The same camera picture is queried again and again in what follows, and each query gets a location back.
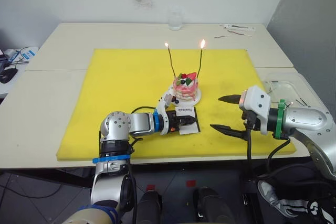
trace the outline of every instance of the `floor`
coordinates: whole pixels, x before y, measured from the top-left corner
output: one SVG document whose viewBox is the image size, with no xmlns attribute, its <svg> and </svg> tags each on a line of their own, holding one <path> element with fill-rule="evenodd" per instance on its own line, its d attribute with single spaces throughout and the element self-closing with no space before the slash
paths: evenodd
<svg viewBox="0 0 336 224">
<path fill-rule="evenodd" d="M 80 174 L 80 170 L 68 171 Z M 193 191 L 196 187 L 208 186 L 216 190 L 227 202 L 239 224 L 250 223 L 240 192 L 239 173 L 234 170 L 172 170 L 158 173 L 135 174 L 138 200 L 148 189 L 162 195 L 162 224 L 194 221 Z M 0 175 L 0 185 L 23 195 L 43 196 L 54 192 L 59 185 L 4 173 Z M 6 190 L 0 206 L 0 223 L 62 223 L 81 206 L 89 204 L 90 190 L 63 185 L 58 193 L 44 199 L 31 199 Z M 265 223 L 290 222 L 277 210 L 259 197 Z M 124 224 L 131 224 L 132 212 L 123 217 Z"/>
</svg>

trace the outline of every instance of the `shoe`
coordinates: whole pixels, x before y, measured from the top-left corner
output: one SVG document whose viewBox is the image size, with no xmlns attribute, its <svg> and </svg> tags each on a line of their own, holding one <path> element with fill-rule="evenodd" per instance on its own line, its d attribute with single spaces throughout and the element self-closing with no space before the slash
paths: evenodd
<svg viewBox="0 0 336 224">
<path fill-rule="evenodd" d="M 271 206 L 275 207 L 283 216 L 287 218 L 295 218 L 298 215 L 292 214 L 278 199 L 275 194 L 274 187 L 272 187 L 269 183 L 260 180 L 258 182 L 258 190 L 261 196 L 267 201 Z"/>
</svg>

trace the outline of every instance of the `blue object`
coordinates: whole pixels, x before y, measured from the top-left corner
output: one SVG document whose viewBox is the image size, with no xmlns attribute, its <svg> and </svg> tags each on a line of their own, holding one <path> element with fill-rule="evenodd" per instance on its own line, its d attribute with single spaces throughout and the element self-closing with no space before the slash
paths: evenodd
<svg viewBox="0 0 336 224">
<path fill-rule="evenodd" d="M 119 155 L 119 156 L 110 156 L 110 157 L 95 157 L 92 162 L 94 164 L 98 162 L 105 162 L 105 161 L 111 161 L 111 160 L 121 160 L 121 159 L 130 159 L 131 155 L 126 154 L 126 155 Z"/>
<path fill-rule="evenodd" d="M 153 116 L 155 121 L 155 132 L 157 132 L 159 131 L 159 114 L 156 109 L 154 110 Z"/>
<path fill-rule="evenodd" d="M 81 207 L 81 208 L 78 209 L 78 211 L 80 211 L 80 210 L 84 210 L 84 209 L 90 209 L 90 208 L 93 208 L 93 209 L 99 209 L 99 210 L 104 211 L 104 212 L 107 213 L 108 216 L 111 218 L 112 223 L 113 223 L 113 224 L 117 224 L 117 222 L 116 222 L 115 220 L 118 218 L 118 213 L 117 213 L 117 211 L 116 211 L 114 208 L 112 208 L 112 207 L 99 206 L 99 205 L 90 205 L 90 206 Z"/>
</svg>

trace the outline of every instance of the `lit candle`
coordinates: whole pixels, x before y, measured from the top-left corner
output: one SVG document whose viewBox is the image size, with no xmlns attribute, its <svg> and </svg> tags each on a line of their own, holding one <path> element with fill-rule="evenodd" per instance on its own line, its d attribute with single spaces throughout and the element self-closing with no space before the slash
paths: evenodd
<svg viewBox="0 0 336 224">
<path fill-rule="evenodd" d="M 204 45 L 205 45 L 205 40 L 204 39 L 202 39 L 202 41 L 201 41 L 201 56 L 200 56 L 200 63 L 199 63 L 199 69 L 198 69 L 198 73 L 197 73 L 197 76 L 196 76 L 196 78 L 198 78 L 198 75 L 200 74 L 200 70 L 201 70 L 201 65 L 202 65 L 202 52 L 203 52 L 203 47 L 204 47 Z"/>
<path fill-rule="evenodd" d="M 174 73 L 174 77 L 176 77 L 176 75 L 175 75 L 175 71 L 174 71 L 174 68 L 173 68 L 173 63 L 172 63 L 172 55 L 171 55 L 171 53 L 170 53 L 170 48 L 169 48 L 169 45 L 168 45 L 168 43 L 167 43 L 167 42 L 166 42 L 164 45 L 166 46 L 166 48 L 168 48 L 168 52 L 169 52 L 169 58 L 170 58 L 170 66 L 172 67 L 172 70 L 173 70 L 173 73 Z"/>
</svg>

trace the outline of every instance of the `cake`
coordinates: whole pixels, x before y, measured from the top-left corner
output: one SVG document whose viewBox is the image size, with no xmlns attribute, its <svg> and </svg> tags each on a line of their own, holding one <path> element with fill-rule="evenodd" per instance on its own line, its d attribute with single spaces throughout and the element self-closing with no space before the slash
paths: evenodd
<svg viewBox="0 0 336 224">
<path fill-rule="evenodd" d="M 180 102 L 195 102 L 197 97 L 198 79 L 196 72 L 180 73 L 173 81 L 173 95 Z"/>
</svg>

